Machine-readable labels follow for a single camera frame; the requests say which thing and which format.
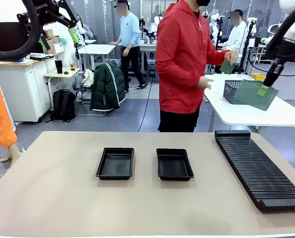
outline man's hand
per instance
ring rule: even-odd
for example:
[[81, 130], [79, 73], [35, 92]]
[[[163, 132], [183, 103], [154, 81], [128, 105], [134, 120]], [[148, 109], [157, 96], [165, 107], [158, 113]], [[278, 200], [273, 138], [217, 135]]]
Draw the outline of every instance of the man's hand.
[[205, 76], [200, 77], [199, 82], [198, 82], [198, 87], [199, 88], [209, 88], [211, 89], [211, 85], [209, 82], [213, 82], [213, 79], [206, 78]]
[[129, 52], [129, 48], [125, 48], [125, 50], [123, 51], [123, 57], [126, 57], [128, 55]]
[[237, 52], [236, 51], [229, 51], [225, 54], [225, 59], [230, 61], [230, 65], [236, 63], [237, 60]]

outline blue shirt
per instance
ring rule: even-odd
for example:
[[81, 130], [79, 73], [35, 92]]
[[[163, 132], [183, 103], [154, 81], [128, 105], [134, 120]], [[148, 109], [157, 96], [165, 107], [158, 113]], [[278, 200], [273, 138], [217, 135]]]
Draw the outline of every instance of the blue shirt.
[[121, 17], [121, 33], [119, 39], [122, 40], [122, 46], [128, 47], [130, 43], [133, 47], [139, 46], [139, 24], [138, 18], [130, 12], [127, 16]]

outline sneaker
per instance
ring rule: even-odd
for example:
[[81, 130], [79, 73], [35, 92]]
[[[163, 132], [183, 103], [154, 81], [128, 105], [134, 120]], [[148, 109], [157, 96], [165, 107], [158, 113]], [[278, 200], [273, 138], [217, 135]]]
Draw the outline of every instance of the sneaker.
[[146, 86], [147, 86], [147, 83], [140, 84], [135, 89], [143, 89], [143, 88], [146, 88]]

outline black backpack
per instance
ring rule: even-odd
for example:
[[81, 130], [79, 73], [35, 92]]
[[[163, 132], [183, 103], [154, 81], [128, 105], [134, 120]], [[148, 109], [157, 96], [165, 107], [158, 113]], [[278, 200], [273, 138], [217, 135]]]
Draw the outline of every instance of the black backpack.
[[70, 122], [75, 115], [76, 95], [68, 89], [61, 89], [54, 92], [54, 110], [50, 114], [50, 120], [63, 120]]

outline dark green puffer jacket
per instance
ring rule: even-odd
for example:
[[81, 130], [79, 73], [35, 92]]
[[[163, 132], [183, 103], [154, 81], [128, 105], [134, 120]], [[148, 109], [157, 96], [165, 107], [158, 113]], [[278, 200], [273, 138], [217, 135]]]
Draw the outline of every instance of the dark green puffer jacket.
[[101, 64], [94, 71], [90, 109], [111, 111], [119, 109], [125, 99], [123, 73], [113, 60]]

